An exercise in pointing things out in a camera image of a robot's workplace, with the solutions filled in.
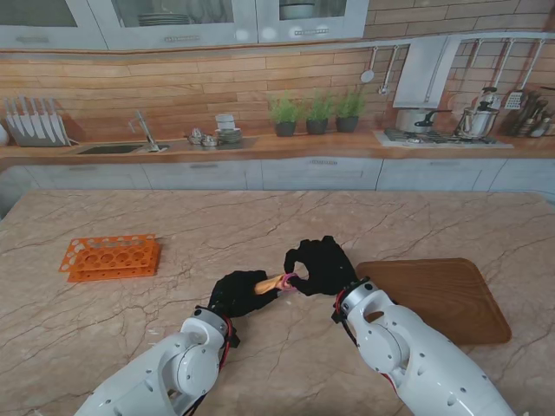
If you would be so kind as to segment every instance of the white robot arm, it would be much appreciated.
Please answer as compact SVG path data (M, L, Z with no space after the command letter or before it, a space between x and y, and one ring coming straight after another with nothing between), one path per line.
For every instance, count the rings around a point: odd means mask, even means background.
M179 333L105 380L75 416L182 416L216 382L230 325L210 310L195 309Z
M389 379L415 416L514 416L474 361L369 280L337 301L334 315L355 329L364 361ZM367 322L375 312L382 315Z

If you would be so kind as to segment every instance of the pink object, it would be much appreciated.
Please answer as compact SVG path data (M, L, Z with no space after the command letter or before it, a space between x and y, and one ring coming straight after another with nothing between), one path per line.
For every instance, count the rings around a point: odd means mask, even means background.
M282 290L297 290L289 283L289 279L292 277L298 277L297 273L287 273L284 275L284 279L281 281Z

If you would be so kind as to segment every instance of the potted plant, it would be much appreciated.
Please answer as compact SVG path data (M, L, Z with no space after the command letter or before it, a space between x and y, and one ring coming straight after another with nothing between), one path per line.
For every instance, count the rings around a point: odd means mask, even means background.
M295 133L299 115L299 106L287 96L271 102L270 117L278 137L291 137Z
M306 130L309 134L324 134L331 116L333 102L328 94L316 94L306 116Z
M336 126L341 133L353 133L358 124L358 116L364 109L361 93L349 92L337 103Z

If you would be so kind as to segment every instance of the gas stove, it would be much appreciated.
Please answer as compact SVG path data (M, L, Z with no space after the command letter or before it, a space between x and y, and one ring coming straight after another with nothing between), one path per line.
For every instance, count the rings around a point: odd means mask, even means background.
M374 131L377 139L385 147L459 147L459 148L512 148L513 145L497 141L493 137L467 140L449 133L431 131L427 133L408 133L394 128Z

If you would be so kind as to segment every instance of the black glove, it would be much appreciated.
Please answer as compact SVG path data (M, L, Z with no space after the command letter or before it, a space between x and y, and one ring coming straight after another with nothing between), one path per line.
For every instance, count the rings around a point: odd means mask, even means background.
M278 289L272 289L263 295L254 293L254 286L266 280L266 272L234 271L216 282L208 308L228 318L243 316L256 309L261 309L278 297Z
M324 237L322 241L303 240L298 249L287 251L285 273L295 269L295 262L306 266L309 278L292 277L289 283L307 296L316 293L334 296L349 283L356 282L355 269L331 236Z

